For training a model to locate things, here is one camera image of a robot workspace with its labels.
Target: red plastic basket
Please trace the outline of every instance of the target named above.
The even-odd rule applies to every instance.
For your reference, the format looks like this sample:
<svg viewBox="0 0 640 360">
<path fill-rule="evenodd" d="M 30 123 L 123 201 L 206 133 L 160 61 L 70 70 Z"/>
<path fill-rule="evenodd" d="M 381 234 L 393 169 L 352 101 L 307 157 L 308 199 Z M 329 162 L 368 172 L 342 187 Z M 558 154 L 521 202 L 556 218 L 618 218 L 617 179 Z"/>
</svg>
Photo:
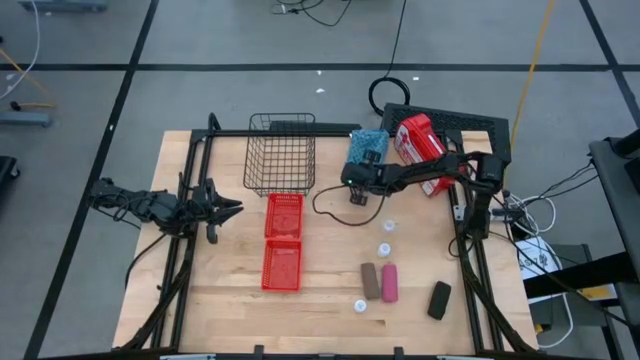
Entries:
<svg viewBox="0 0 640 360">
<path fill-rule="evenodd" d="M 301 258 L 302 243 L 300 241 L 267 240 L 264 248 L 262 290 L 300 290 Z"/>
<path fill-rule="evenodd" d="M 300 241 L 303 201 L 300 194 L 269 194 L 264 237 Z"/>
</svg>

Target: pink block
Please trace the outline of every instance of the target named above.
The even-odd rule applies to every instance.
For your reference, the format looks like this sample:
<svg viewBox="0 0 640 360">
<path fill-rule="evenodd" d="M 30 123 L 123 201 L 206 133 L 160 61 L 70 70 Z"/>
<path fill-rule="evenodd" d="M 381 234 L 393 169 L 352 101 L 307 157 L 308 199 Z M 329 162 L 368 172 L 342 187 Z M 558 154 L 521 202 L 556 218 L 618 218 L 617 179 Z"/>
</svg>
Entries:
<svg viewBox="0 0 640 360">
<path fill-rule="evenodd" d="M 394 264 L 382 267 L 382 301 L 398 301 L 398 269 Z"/>
</svg>

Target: wire basket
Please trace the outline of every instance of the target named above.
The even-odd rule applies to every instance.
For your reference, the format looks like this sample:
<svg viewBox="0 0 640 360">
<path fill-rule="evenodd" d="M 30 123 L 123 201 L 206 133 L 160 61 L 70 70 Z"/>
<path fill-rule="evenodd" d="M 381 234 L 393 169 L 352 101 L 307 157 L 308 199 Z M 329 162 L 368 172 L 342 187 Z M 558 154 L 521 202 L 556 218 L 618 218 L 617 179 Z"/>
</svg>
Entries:
<svg viewBox="0 0 640 360">
<path fill-rule="evenodd" d="M 253 114 L 244 187 L 261 197 L 269 193 L 307 195 L 315 183 L 315 121 L 307 113 Z"/>
</svg>

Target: wooden table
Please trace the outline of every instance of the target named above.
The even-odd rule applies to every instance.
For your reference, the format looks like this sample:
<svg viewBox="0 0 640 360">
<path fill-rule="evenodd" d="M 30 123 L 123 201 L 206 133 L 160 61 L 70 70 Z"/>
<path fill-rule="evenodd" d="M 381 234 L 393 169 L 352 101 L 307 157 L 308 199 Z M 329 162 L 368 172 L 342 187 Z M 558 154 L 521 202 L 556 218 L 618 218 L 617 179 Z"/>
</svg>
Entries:
<svg viewBox="0 0 640 360">
<path fill-rule="evenodd" d="M 189 137 L 185 131 L 165 133 L 154 190 L 177 192 Z M 491 150 L 484 132 L 466 132 L 463 137 L 467 151 Z M 430 199 L 418 186 L 409 186 L 388 198 L 374 221 L 356 228 L 313 212 L 311 196 L 338 185 L 349 144 L 349 138 L 316 139 L 316 183 L 305 202 L 302 288 L 283 294 L 260 288 L 267 206 L 265 198 L 243 187 L 246 138 L 214 139 L 209 176 L 222 196 L 241 200 L 245 210 L 219 228 L 217 245 L 207 242 L 204 227 L 199 231 L 180 351 L 250 353 L 262 344 L 267 353 L 390 354 L 394 346 L 404 347 L 406 354 L 474 353 L 460 264 L 447 253 L 454 230 L 446 194 Z M 386 162 L 401 163 L 392 147 Z M 365 208 L 354 206 L 348 202 L 348 190 L 340 189 L 323 194 L 317 205 L 358 221 L 375 211 L 378 199 L 371 197 Z M 386 219 L 397 223 L 390 234 L 383 229 Z M 505 229 L 495 224 L 492 231 Z M 153 224 L 143 226 L 137 251 L 158 235 Z M 382 241 L 392 246 L 389 260 L 376 256 Z M 154 248 L 133 270 L 114 345 L 129 340 L 157 304 L 156 286 L 162 282 L 168 244 L 167 240 Z M 537 347 L 514 247 L 498 236 L 484 244 L 496 304 L 523 339 Z M 360 264 L 369 261 L 397 265 L 400 299 L 395 304 L 370 301 L 367 311 L 357 314 L 353 303 L 363 298 Z M 426 315 L 438 280 L 453 287 L 442 321 Z M 486 313 L 478 304 L 484 346 L 491 348 Z M 167 316 L 172 319 L 174 310 Z M 172 321 L 167 323 L 164 343 Z"/>
</svg>

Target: white cap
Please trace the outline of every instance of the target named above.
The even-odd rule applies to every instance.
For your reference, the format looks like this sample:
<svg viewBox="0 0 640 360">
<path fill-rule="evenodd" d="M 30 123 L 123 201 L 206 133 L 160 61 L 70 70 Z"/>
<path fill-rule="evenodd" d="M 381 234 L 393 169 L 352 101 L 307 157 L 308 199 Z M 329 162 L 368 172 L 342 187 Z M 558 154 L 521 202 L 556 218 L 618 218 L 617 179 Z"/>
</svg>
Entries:
<svg viewBox="0 0 640 360">
<path fill-rule="evenodd" d="M 396 223 L 394 223 L 393 220 L 387 220 L 387 221 L 384 222 L 384 229 L 387 232 L 392 232 L 393 229 L 395 229 L 395 228 L 396 228 Z"/>
<path fill-rule="evenodd" d="M 364 300 L 356 300 L 356 302 L 353 303 L 353 310 L 357 313 L 364 312 L 367 310 L 367 302 Z"/>
<path fill-rule="evenodd" d="M 378 246 L 378 257 L 387 257 L 391 255 L 391 245 L 382 243 Z"/>
</svg>

